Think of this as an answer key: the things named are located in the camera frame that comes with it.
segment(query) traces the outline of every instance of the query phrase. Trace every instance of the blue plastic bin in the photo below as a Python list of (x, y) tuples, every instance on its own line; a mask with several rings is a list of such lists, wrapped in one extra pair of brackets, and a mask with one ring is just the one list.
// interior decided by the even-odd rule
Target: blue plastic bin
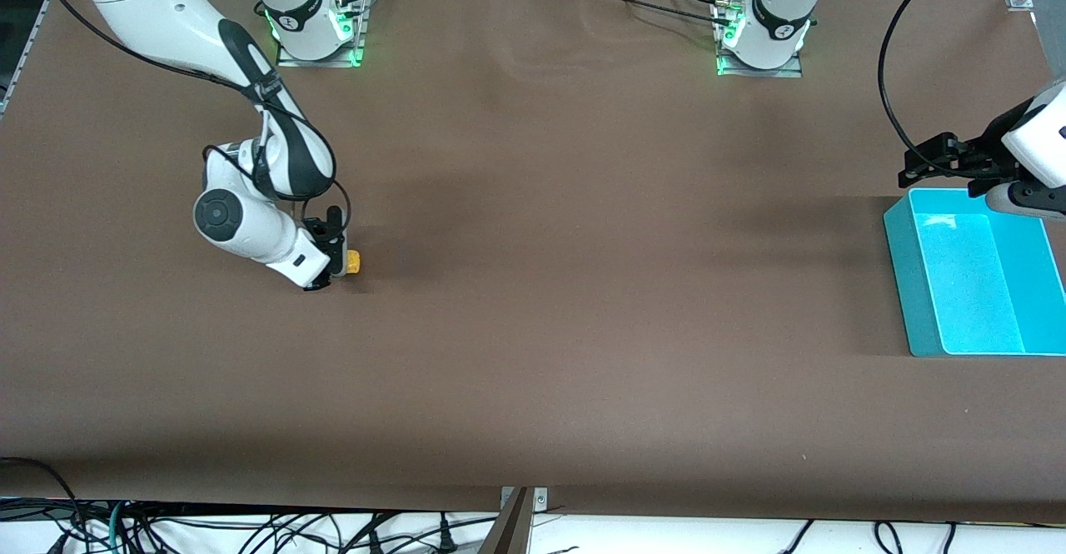
[(1066, 292), (1041, 219), (966, 190), (910, 190), (885, 230), (911, 354), (1066, 356)]

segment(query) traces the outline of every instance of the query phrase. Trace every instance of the yellow block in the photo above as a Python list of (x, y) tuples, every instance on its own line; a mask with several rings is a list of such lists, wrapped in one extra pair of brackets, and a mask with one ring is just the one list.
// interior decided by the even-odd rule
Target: yellow block
[(361, 264), (361, 259), (359, 258), (359, 251), (348, 250), (348, 270), (345, 273), (353, 274), (354, 276), (354, 274), (359, 273), (360, 264)]

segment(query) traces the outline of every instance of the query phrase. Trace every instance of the metal mounting bracket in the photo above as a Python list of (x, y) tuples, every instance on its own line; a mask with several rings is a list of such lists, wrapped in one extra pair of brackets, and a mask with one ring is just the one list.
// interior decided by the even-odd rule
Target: metal mounting bracket
[(548, 504), (547, 488), (503, 488), (504, 505), (478, 554), (527, 554), (533, 528), (533, 507)]
[[(533, 511), (544, 512), (548, 509), (548, 488), (530, 488), (533, 490)], [(514, 493), (515, 488), (503, 488), (500, 490), (500, 510), (507, 505), (507, 499)]]
[(346, 44), (343, 44), (336, 52), (329, 54), (323, 60), (307, 61), (297, 60), (285, 49), (277, 39), (277, 35), (274, 35), (274, 42), (277, 43), (277, 65), (278, 67), (361, 67), (362, 66), (362, 52), (367, 47), (367, 29), (370, 22), (370, 6), (373, 0), (358, 0), (351, 4), (349, 11), (346, 11), (351, 18), (344, 19), (340, 22), (351, 23), (352, 39)]

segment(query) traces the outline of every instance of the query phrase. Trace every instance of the robotic arm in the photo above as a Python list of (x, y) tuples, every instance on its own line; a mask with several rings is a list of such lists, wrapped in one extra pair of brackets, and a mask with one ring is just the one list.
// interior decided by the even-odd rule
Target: robotic arm
[(782, 67), (803, 47), (818, 0), (730, 0), (722, 47), (749, 67)]
[(1014, 215), (1066, 221), (1066, 82), (995, 118), (974, 140), (940, 133), (907, 151), (902, 189), (925, 178), (964, 175), (971, 197)]
[[(333, 0), (263, 1), (270, 11), (282, 11), (275, 18), (285, 28), (279, 35), (288, 38), (290, 50), (328, 55), (342, 43), (334, 31)], [(193, 210), (197, 231), (214, 246), (263, 262), (301, 288), (323, 288), (330, 272), (343, 274), (343, 264), (326, 254), (336, 254), (338, 240), (343, 254), (339, 228), (338, 235), (312, 235), (275, 206), (277, 200), (309, 200), (329, 190), (335, 160), (244, 28), (207, 0), (93, 2), (130, 49), (236, 84), (262, 115), (259, 136), (208, 148), (205, 189)], [(312, 228), (323, 232), (322, 225)]]

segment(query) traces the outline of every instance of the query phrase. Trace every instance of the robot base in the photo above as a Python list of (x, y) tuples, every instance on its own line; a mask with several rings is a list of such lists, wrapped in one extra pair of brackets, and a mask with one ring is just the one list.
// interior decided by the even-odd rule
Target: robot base
[(743, 64), (737, 54), (723, 45), (726, 34), (734, 31), (738, 22), (740, 0), (716, 0), (710, 5), (711, 17), (726, 19), (730, 25), (714, 26), (714, 47), (717, 52), (718, 75), (739, 75), (743, 77), (779, 77), (780, 79), (800, 79), (803, 77), (803, 66), (800, 64), (800, 53), (792, 54), (787, 63), (777, 68), (763, 69)]
[(323, 60), (308, 61), (308, 60), (297, 60), (285, 49), (280, 40), (277, 38), (276, 33), (272, 33), (274, 36), (274, 42), (277, 43), (277, 61), (278, 67), (332, 67), (332, 68), (343, 68), (343, 67), (361, 67), (362, 65), (362, 51), (367, 46), (367, 25), (370, 20), (370, 2), (371, 0), (358, 0), (349, 5), (346, 14), (351, 18), (342, 19), (340, 22), (351, 23), (352, 39), (345, 44), (342, 44), (340, 48), (337, 49), (333, 54), (324, 58)]

